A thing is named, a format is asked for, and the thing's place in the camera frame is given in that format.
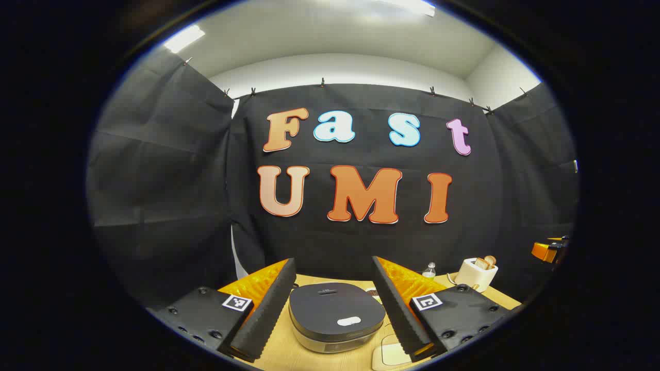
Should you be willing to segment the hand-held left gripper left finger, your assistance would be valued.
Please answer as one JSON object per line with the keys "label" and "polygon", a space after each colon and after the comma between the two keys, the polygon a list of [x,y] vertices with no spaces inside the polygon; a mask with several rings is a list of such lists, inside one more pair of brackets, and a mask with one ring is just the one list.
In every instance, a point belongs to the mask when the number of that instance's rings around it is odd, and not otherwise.
{"label": "hand-held left gripper left finger", "polygon": [[273,333],[295,278],[295,260],[283,259],[220,289],[199,286],[150,313],[184,338],[253,363]]}

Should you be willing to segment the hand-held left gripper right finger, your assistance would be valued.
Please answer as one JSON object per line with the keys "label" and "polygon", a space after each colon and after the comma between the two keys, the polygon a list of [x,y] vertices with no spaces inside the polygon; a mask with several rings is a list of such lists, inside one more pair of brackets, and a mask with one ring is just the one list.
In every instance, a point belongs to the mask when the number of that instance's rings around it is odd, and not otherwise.
{"label": "hand-held left gripper right finger", "polygon": [[378,256],[372,263],[375,288],[413,362],[480,340],[517,313],[466,284],[448,288]]}

